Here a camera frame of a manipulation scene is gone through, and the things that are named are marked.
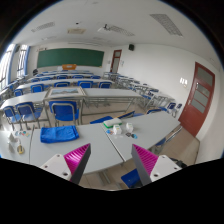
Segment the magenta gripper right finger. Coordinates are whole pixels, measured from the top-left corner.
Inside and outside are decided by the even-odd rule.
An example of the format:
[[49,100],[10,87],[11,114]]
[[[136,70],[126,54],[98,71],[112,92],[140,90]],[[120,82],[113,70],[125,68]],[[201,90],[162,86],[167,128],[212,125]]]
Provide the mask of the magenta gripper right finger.
[[180,170],[166,155],[157,156],[135,144],[131,154],[143,186]]

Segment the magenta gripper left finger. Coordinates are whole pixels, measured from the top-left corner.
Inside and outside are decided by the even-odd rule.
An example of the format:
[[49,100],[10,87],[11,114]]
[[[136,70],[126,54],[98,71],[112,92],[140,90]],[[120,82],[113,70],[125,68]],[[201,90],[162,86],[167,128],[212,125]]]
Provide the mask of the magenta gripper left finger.
[[65,155],[56,154],[41,168],[74,184],[78,184],[91,154],[91,144],[83,145]]

